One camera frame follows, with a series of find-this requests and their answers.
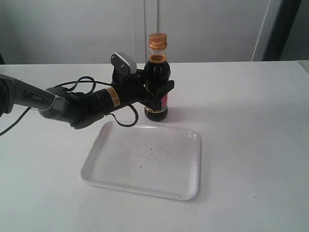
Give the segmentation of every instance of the white table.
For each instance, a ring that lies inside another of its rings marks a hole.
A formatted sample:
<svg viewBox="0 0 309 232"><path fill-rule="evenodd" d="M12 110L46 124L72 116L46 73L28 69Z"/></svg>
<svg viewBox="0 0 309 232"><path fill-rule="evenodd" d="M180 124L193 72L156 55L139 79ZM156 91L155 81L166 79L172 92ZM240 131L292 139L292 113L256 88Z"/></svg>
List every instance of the white table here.
<svg viewBox="0 0 309 232"><path fill-rule="evenodd" d="M176 85L160 124L200 133L197 197L179 202L85 184L80 168L111 118L74 130L30 111L0 138L0 231L309 231L307 72L294 61L170 66ZM7 65L0 73L47 88L83 75L110 82L112 65ZM4 115L0 131L23 110ZM116 114L134 118L130 109Z"/></svg>

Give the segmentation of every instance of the soy sauce bottle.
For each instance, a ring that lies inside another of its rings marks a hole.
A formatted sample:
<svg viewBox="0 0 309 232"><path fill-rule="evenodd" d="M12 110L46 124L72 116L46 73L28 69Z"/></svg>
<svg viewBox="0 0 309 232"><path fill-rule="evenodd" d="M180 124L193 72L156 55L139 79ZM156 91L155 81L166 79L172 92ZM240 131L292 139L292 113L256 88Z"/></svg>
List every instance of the soy sauce bottle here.
<svg viewBox="0 0 309 232"><path fill-rule="evenodd" d="M146 63L144 70L147 73L147 80L145 87L149 91L158 88L169 79L170 68L166 60L165 50L168 46L167 35L163 33L155 33L149 36L149 60ZM162 99L162 108L154 111L145 106L145 114L151 121L161 121L168 114L168 95Z"/></svg>

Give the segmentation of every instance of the dark liquid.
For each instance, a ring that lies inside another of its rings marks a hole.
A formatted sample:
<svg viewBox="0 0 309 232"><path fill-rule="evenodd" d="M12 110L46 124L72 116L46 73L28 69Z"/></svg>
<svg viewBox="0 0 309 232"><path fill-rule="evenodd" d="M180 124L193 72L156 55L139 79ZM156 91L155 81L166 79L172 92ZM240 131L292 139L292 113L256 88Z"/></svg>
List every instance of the dark liquid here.
<svg viewBox="0 0 309 232"><path fill-rule="evenodd" d="M146 88L149 91L159 87L163 82L167 81L170 76L169 64L166 61L161 63L154 63L148 61L144 67L144 70L147 72L147 81ZM145 108L145 115L151 121L161 121L168 114L168 107L166 106L165 110L160 113L153 113Z"/></svg>

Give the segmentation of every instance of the white tray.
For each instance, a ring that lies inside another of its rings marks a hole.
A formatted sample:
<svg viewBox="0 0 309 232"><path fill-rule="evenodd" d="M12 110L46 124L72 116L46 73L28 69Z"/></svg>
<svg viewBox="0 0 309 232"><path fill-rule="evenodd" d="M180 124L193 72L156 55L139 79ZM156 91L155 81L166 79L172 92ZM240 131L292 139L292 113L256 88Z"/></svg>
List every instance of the white tray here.
<svg viewBox="0 0 309 232"><path fill-rule="evenodd" d="M189 130L103 125L83 164L86 183L176 200L196 196L201 138Z"/></svg>

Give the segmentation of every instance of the robotic arm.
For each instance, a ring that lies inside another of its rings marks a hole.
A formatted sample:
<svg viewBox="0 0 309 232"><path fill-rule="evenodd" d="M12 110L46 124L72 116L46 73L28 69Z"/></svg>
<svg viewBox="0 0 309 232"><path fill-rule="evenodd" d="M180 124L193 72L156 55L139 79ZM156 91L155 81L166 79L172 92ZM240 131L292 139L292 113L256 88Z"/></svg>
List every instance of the robotic arm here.
<svg viewBox="0 0 309 232"><path fill-rule="evenodd" d="M38 109L45 118L68 122L75 129L82 129L115 110L129 106L135 113L135 122L131 125L118 123L133 126L138 120L133 103L139 102L159 110L162 97L174 88L174 81L166 81L149 92L144 86L147 74L137 69L136 63L123 53L114 52L111 63L114 66L111 84L95 81L92 77L81 77L76 82L42 90L0 74L0 116L9 114L13 105L18 104ZM86 94L72 92L80 82L93 83L91 91ZM72 88L63 87L72 83L75 83ZM97 83L110 87L94 92Z"/></svg>

